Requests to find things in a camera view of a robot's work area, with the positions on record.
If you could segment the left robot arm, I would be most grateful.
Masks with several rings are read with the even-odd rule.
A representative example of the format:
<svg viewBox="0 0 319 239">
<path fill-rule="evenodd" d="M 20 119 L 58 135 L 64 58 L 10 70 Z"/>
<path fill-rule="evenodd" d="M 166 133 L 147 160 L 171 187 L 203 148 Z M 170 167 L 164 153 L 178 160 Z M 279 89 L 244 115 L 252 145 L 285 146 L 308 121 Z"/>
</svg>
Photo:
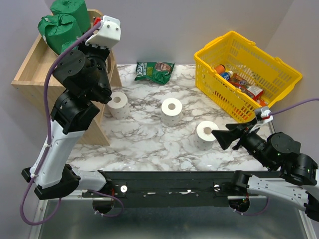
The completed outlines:
<svg viewBox="0 0 319 239">
<path fill-rule="evenodd" d="M 103 172 L 77 170 L 66 163 L 100 111 L 94 103 L 107 104 L 112 99 L 106 72 L 109 54 L 108 48 L 81 43 L 78 49 L 60 55 L 51 73 L 65 91 L 52 108 L 51 133 L 37 161 L 21 173 L 28 183 L 36 184 L 34 192 L 40 200 L 63 198 L 75 190 L 94 190 L 100 197 L 110 193 Z"/>
</svg>

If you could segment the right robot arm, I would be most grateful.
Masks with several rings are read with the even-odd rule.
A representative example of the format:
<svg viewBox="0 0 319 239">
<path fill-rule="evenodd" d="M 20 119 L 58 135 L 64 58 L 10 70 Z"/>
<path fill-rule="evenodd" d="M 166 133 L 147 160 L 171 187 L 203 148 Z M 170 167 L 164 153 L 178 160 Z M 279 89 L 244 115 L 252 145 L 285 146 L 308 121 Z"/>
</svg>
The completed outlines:
<svg viewBox="0 0 319 239">
<path fill-rule="evenodd" d="M 213 130 L 220 147 L 226 150 L 237 141 L 233 150 L 244 148 L 268 171 L 278 171 L 286 182 L 280 185 L 256 175 L 236 170 L 229 183 L 235 195 L 257 194 L 277 198 L 297 208 L 312 220 L 319 220 L 319 166 L 308 155 L 301 153 L 301 144 L 283 132 L 267 139 L 258 134 L 261 122 L 256 119 L 246 123 L 227 124 L 226 130 Z"/>
</svg>

